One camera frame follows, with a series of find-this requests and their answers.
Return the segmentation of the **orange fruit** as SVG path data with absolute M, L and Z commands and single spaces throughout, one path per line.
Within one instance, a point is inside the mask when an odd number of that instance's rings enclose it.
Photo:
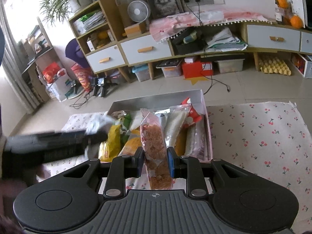
M 290 24 L 292 27 L 296 28 L 296 29 L 301 29 L 304 27 L 304 24 L 301 20 L 301 18 L 298 15 L 293 15 L 290 18 Z
M 275 4 L 278 6 L 278 8 L 287 9 L 288 8 L 288 2 L 287 0 L 274 0 Z

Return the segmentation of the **orange fruit upper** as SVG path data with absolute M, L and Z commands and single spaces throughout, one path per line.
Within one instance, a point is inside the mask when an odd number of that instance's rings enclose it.
M 287 9 L 288 8 L 288 2 L 287 0 L 274 0 L 275 4 L 278 6 L 278 8 Z

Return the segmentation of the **wooden tv cabinet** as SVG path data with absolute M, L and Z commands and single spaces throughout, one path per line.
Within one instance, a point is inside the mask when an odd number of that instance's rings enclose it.
M 74 23 L 89 12 L 102 11 L 105 22 L 78 35 Z M 153 63 L 180 56 L 174 45 L 177 37 L 157 43 L 150 32 L 124 37 L 121 15 L 113 0 L 98 0 L 69 19 L 70 27 L 93 73 L 100 74 L 124 66 Z M 245 52 L 278 52 L 311 54 L 311 31 L 275 22 L 241 22 L 220 26 L 203 26 L 212 32 L 220 27 L 237 28 L 239 38 L 247 44 Z

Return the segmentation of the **pink brown cake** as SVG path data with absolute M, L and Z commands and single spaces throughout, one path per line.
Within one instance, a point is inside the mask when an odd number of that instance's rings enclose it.
M 143 120 L 140 124 L 140 137 L 150 189 L 169 190 L 173 181 L 169 172 L 167 148 L 160 119 L 147 109 L 142 109 L 141 113 Z

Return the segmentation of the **clear white cracker packet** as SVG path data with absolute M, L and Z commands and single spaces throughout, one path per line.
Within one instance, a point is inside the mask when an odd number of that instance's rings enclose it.
M 86 126 L 86 135 L 93 135 L 99 132 L 108 132 L 116 119 L 110 115 L 96 114 Z

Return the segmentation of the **white desk fan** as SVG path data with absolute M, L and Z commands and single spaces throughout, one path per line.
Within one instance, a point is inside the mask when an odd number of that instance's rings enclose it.
M 146 21 L 151 14 L 148 3 L 142 0 L 136 0 L 129 3 L 127 12 L 130 19 L 136 23 Z

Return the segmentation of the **pink cardboard box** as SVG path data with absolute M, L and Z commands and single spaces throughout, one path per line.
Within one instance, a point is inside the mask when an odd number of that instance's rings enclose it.
M 179 105 L 186 98 L 190 98 L 191 103 L 195 110 L 204 115 L 205 122 L 205 133 L 206 133 L 206 144 L 208 150 L 207 162 L 209 163 L 213 159 L 213 146 L 212 146 L 212 136 L 210 131 L 210 124 L 208 118 L 208 111 L 205 104 L 204 94 L 201 89 L 188 90 L 188 91 L 178 91 L 170 92 L 166 94 L 150 95 L 137 98 L 130 98 L 124 100 L 118 100 L 112 103 L 107 115 L 112 115 L 114 112 L 121 110 L 125 111 L 137 111 L 141 108 L 146 108 L 149 110 L 156 109 L 166 109 Z

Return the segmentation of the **yellow snack packet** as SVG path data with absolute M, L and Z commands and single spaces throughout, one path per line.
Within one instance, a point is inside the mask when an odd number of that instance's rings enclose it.
M 121 151 L 120 125 L 113 125 L 108 132 L 108 139 L 100 143 L 98 158 L 101 162 L 111 162 Z

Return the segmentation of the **green snack packet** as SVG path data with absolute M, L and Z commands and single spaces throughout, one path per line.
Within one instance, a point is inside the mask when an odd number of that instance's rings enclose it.
M 120 134 L 121 134 L 121 146 L 122 147 L 126 144 L 131 134 L 131 131 L 129 130 L 131 126 L 131 122 L 132 122 L 132 117 L 129 113 L 126 113 L 124 116 L 120 118 L 120 123 L 121 123 Z

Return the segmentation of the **white rice cracker packet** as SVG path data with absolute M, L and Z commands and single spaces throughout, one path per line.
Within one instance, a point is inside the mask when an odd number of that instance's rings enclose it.
M 185 155 L 192 155 L 195 149 L 196 125 L 192 125 L 187 129 Z

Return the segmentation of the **potted green plant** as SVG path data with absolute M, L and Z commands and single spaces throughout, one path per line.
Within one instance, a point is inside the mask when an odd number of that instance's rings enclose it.
M 66 21 L 70 13 L 76 13 L 92 2 L 93 0 L 42 0 L 40 12 L 43 21 L 54 24 L 56 21 Z

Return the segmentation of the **yellow egg tray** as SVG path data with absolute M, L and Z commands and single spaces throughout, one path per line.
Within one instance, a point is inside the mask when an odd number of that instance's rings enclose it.
M 262 57 L 259 60 L 260 71 L 264 74 L 281 74 L 291 76 L 291 70 L 284 60 L 278 57 Z

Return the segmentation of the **orange gold snack packet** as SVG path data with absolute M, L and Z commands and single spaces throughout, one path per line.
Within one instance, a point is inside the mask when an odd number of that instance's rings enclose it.
M 137 148 L 141 146 L 142 146 L 142 143 L 141 143 L 140 137 L 129 138 L 118 156 L 123 156 L 123 155 L 133 156 Z

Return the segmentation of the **clear bag patterned candies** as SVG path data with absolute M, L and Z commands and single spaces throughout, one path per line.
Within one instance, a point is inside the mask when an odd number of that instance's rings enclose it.
M 206 161 L 208 157 L 206 131 L 203 119 L 195 126 L 194 155 L 201 161 Z

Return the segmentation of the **silver foil snack packet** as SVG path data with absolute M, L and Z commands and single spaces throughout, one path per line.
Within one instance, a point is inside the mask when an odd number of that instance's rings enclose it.
M 179 132 L 184 124 L 188 112 L 186 110 L 177 110 L 175 109 L 168 117 L 165 129 L 165 143 L 167 147 L 174 147 Z

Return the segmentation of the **pink cloth on cabinet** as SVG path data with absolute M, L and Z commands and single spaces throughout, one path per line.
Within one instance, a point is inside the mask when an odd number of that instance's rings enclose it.
M 270 23 L 262 14 L 240 9 L 199 10 L 155 19 L 149 25 L 149 32 L 153 39 L 160 43 L 177 37 L 188 27 L 220 26 L 241 22 Z

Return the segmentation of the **white shopping bag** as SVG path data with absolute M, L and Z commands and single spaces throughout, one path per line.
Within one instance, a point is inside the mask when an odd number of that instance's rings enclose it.
M 71 90 L 72 79 L 67 74 L 65 68 L 59 70 L 53 83 L 47 84 L 48 90 L 55 95 L 60 102 L 67 99 L 67 94 Z

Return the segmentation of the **red cylindrical drum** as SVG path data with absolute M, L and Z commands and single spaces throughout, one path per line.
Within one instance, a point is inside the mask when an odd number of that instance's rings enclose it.
M 76 78 L 80 82 L 81 86 L 84 88 L 86 92 L 91 92 L 91 79 L 94 77 L 93 71 L 90 67 L 84 68 L 83 66 L 75 63 L 71 70 L 75 74 Z

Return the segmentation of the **brown small biscuit packet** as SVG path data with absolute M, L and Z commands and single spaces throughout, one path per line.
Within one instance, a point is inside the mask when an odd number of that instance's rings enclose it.
M 120 111 L 113 112 L 111 116 L 116 119 L 120 119 L 122 117 L 125 117 L 127 114 L 128 113 L 125 110 L 120 110 Z

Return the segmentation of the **red snack packet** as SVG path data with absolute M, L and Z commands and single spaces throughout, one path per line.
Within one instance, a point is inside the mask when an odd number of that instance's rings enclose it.
M 186 98 L 181 104 L 189 107 L 189 113 L 184 121 L 183 128 L 188 128 L 203 119 L 202 115 L 200 115 L 193 107 L 189 97 Z

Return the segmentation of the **orange fruit lower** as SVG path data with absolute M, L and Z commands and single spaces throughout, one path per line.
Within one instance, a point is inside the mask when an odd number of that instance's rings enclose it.
M 290 24 L 292 27 L 296 28 L 296 29 L 301 29 L 304 27 L 304 24 L 301 20 L 301 18 L 298 15 L 293 15 L 290 18 Z

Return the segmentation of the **cherry print tablecloth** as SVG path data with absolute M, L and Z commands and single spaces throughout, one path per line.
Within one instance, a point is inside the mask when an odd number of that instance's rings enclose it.
M 207 108 L 213 156 L 295 194 L 295 232 L 311 229 L 311 134 L 295 103 L 264 102 Z

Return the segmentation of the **red cardboard box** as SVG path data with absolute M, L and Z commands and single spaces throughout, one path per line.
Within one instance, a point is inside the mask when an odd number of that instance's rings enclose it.
M 211 62 L 184 62 L 182 64 L 182 70 L 185 79 L 209 77 L 211 75 L 214 75 L 213 64 Z

